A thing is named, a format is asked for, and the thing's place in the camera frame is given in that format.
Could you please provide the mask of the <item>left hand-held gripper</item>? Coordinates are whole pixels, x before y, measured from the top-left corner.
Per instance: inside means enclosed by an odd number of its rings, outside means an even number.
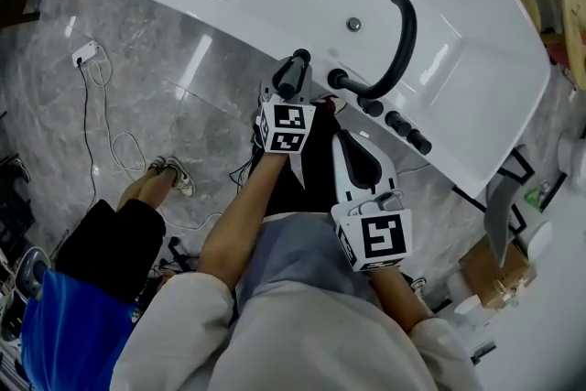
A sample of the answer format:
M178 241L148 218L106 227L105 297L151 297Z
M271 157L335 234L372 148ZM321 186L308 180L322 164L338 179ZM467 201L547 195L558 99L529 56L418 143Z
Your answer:
M309 62L304 64L298 82L298 93L285 99L279 95L278 89L292 63L292 57L278 61L269 72L270 80L261 82L260 112L255 123L258 125L265 152L289 155L293 173L302 187L305 187L301 152L307 143L315 114L310 103L312 67Z

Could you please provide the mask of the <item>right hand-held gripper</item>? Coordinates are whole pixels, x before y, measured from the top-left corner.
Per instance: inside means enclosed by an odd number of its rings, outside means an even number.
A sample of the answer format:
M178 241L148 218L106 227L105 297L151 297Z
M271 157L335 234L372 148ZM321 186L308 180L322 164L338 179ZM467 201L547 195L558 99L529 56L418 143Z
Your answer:
M348 130L331 142L336 234L355 272L394 266L412 255L412 212L402 202L392 159Z

